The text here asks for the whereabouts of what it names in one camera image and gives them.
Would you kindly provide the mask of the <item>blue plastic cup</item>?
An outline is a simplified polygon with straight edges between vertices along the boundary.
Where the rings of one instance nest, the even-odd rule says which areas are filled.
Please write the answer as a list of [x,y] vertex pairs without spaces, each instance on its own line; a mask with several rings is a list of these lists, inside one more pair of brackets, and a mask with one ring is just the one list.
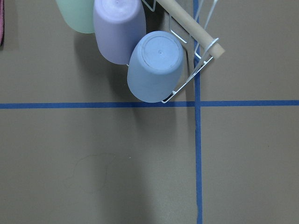
[[128,66],[127,83],[139,100],[156,103],[168,98],[184,67],[179,40],[165,31],[146,34],[136,45]]

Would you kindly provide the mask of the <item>purple plastic cup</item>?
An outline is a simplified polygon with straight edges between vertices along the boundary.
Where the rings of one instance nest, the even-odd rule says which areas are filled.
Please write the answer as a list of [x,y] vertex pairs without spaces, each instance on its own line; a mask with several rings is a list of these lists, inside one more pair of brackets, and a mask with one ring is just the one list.
[[96,0],[93,24],[100,53],[114,64],[128,64],[135,46],[146,35],[140,0]]

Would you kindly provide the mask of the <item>green plastic cup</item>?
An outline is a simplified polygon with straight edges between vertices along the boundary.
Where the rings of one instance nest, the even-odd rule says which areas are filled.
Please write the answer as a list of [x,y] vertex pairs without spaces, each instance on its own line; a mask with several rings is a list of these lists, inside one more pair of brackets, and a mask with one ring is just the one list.
[[56,0],[58,9],[73,30],[83,33],[94,33],[93,0]]

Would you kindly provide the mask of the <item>pink and grey sponge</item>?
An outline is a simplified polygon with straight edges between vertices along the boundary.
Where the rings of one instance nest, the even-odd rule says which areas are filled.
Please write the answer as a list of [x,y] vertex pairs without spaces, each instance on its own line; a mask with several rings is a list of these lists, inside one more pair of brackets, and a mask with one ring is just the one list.
[[4,0],[0,0],[0,45],[4,40]]

